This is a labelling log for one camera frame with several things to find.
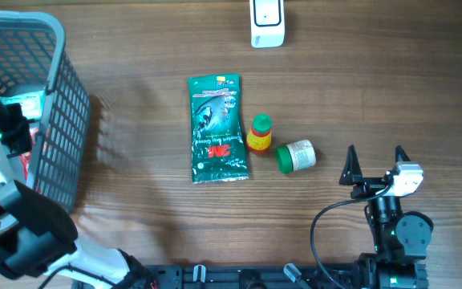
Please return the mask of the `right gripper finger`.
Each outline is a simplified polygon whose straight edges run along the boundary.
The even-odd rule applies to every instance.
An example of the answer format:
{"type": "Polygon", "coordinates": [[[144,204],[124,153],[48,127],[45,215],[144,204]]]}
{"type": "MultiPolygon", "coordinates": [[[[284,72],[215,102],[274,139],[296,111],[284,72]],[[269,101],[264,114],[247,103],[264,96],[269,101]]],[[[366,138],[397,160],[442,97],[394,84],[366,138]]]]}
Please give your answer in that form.
{"type": "Polygon", "coordinates": [[[363,182],[363,173],[359,164],[359,159],[354,145],[347,149],[347,156],[344,168],[338,183],[340,185],[357,185],[363,182]]]}
{"type": "Polygon", "coordinates": [[[397,145],[395,147],[395,162],[409,162],[411,159],[409,156],[405,153],[404,149],[402,148],[401,145],[397,145]]]}

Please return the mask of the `green lid white jar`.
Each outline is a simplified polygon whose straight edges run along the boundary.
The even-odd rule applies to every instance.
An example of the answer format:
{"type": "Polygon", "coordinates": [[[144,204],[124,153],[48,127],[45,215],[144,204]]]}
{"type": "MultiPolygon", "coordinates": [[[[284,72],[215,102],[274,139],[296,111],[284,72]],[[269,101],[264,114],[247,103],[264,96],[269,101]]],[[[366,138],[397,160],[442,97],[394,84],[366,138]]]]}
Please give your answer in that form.
{"type": "Polygon", "coordinates": [[[276,161],[282,173],[292,173],[315,166],[316,154],[309,140],[300,140],[276,148],[276,161]]]}

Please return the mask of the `green cap sauce bottle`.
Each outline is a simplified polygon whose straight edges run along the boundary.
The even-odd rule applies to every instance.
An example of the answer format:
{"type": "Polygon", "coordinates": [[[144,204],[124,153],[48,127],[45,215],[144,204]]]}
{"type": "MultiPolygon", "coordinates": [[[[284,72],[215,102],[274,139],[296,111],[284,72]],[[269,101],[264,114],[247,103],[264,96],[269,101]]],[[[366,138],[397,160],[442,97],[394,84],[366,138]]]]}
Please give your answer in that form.
{"type": "Polygon", "coordinates": [[[258,114],[254,117],[253,123],[246,136],[247,148],[253,153],[265,153],[272,142],[272,120],[266,114],[258,114]]]}

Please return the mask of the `green 3M gloves packet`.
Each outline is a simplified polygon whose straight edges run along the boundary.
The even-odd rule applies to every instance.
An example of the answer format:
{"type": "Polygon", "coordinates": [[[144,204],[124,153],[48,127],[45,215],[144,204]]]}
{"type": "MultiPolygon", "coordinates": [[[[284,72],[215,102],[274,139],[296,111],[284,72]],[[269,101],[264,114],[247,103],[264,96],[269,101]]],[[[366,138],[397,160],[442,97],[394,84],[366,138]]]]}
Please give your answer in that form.
{"type": "Polygon", "coordinates": [[[188,79],[191,166],[194,184],[238,181],[249,177],[241,128],[238,74],[188,79]]]}

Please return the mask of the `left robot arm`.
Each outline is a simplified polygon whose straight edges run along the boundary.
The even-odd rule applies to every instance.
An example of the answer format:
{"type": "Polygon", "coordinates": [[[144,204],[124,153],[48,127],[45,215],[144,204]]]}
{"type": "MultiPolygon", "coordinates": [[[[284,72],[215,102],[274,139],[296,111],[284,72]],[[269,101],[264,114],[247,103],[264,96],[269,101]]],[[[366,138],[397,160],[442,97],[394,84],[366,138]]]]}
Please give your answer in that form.
{"type": "Polygon", "coordinates": [[[136,258],[79,237],[68,213],[23,184],[14,173],[9,153],[20,155],[33,146],[30,124],[17,104],[0,101],[0,274],[65,276],[75,288],[152,288],[154,276],[136,258]]]}

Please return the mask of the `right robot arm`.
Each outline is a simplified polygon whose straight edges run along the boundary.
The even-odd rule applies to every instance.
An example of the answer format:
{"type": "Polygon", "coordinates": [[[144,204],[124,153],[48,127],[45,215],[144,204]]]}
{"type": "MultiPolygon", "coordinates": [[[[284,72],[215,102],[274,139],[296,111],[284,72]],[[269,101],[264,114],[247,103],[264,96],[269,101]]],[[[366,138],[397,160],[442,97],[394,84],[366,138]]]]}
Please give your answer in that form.
{"type": "Polygon", "coordinates": [[[353,187],[351,199],[365,201],[375,253],[362,253],[354,262],[352,288],[429,287],[427,247],[434,225],[425,214],[403,212],[400,200],[416,192],[424,179],[421,166],[401,146],[395,148],[395,165],[383,177],[364,177],[354,145],[347,150],[340,185],[353,187]]]}

